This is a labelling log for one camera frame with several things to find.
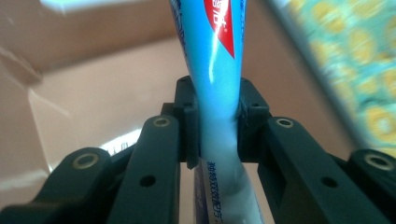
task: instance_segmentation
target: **patterned cloth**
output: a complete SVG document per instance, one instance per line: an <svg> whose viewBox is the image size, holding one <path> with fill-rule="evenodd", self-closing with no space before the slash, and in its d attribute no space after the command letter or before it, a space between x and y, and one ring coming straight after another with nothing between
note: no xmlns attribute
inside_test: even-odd
<svg viewBox="0 0 396 224"><path fill-rule="evenodd" d="M396 157L396 1L290 0L288 11L363 139Z"/></svg>

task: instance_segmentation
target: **blue toothpaste tube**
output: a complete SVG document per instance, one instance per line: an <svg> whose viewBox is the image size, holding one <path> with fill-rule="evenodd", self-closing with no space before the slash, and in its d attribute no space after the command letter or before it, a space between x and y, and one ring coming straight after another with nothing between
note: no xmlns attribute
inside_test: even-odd
<svg viewBox="0 0 396 224"><path fill-rule="evenodd" d="M246 0L170 0L198 99L201 159L195 222L263 223L237 154Z"/></svg>

